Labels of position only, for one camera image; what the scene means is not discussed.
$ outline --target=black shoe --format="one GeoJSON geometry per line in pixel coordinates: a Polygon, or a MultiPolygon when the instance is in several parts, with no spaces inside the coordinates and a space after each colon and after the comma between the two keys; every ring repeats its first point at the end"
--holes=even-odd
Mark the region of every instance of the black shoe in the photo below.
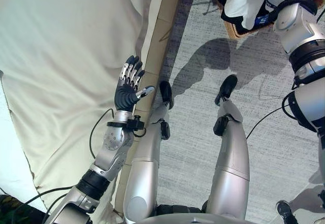
{"type": "Polygon", "coordinates": [[[298,223],[297,219],[293,215],[290,205],[287,201],[280,200],[278,203],[276,203],[276,209],[277,209],[279,215],[281,215],[281,217],[283,218],[284,223],[287,223],[287,224],[298,223]]]}
{"type": "Polygon", "coordinates": [[[282,216],[283,219],[293,214],[291,212],[289,203],[285,200],[280,200],[278,203],[276,203],[276,210],[278,211],[279,215],[282,216]]]}
{"type": "Polygon", "coordinates": [[[172,96],[172,88],[169,82],[162,81],[159,85],[162,101],[169,104],[169,109],[174,106],[174,99],[172,96]]]}
{"type": "Polygon", "coordinates": [[[233,92],[233,90],[235,89],[236,85],[237,85],[237,77],[235,74],[231,74],[228,77],[226,77],[226,79],[223,81],[219,93],[217,95],[217,97],[214,100],[214,103],[217,106],[220,106],[220,99],[222,97],[224,98],[229,98],[231,93],[233,92]]]}

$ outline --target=black strap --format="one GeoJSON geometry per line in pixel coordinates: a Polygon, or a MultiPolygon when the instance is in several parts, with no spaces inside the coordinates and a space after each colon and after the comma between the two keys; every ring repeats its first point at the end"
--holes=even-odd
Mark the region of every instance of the black strap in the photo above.
{"type": "Polygon", "coordinates": [[[284,0],[277,6],[277,8],[269,13],[268,23],[274,22],[278,18],[278,15],[283,8],[296,3],[300,3],[300,5],[307,9],[307,11],[309,11],[311,14],[317,14],[317,5],[312,0],[284,0]]]}

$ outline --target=silver robot leg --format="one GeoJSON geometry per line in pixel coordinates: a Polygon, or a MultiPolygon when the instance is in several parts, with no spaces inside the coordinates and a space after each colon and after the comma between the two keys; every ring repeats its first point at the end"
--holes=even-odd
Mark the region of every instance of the silver robot leg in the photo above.
{"type": "Polygon", "coordinates": [[[126,223],[150,217],[156,207],[160,142],[166,139],[166,122],[168,108],[161,105],[153,112],[147,133],[141,139],[132,160],[123,202],[126,223]]]}
{"type": "Polygon", "coordinates": [[[242,115],[229,100],[220,99],[216,127],[222,144],[206,213],[245,219],[249,189],[249,158],[242,115]]]}

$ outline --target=white sheet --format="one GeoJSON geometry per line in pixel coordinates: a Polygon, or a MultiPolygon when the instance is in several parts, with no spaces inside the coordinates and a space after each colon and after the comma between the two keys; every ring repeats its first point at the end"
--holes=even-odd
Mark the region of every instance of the white sheet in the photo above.
{"type": "MultiPolygon", "coordinates": [[[[150,0],[0,0],[3,88],[39,192],[76,184],[88,169],[90,130],[113,107],[122,64],[143,49],[149,5],[150,0]]],[[[155,22],[158,9],[150,11],[155,22]]],[[[94,152],[107,119],[93,134],[94,152]]],[[[1,151],[0,157],[16,157],[17,151],[1,151]]],[[[3,170],[0,186],[7,181],[3,170]]],[[[26,200],[21,191],[8,193],[26,200]]],[[[45,205],[61,194],[44,196],[45,205]]]]}

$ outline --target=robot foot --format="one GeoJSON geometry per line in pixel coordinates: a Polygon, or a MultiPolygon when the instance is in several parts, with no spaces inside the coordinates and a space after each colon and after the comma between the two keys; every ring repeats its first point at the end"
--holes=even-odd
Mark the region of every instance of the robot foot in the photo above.
{"type": "Polygon", "coordinates": [[[172,96],[171,85],[167,81],[162,81],[160,83],[159,87],[160,87],[160,93],[162,96],[162,101],[164,103],[169,104],[169,109],[172,109],[172,107],[174,106],[174,99],[172,96]]]}
{"type": "Polygon", "coordinates": [[[217,97],[214,100],[214,103],[217,106],[220,106],[220,99],[222,97],[225,98],[229,98],[231,93],[233,92],[233,90],[235,89],[236,85],[237,85],[237,77],[235,74],[231,74],[228,77],[226,77],[226,79],[223,81],[219,93],[217,95],[217,97]]]}

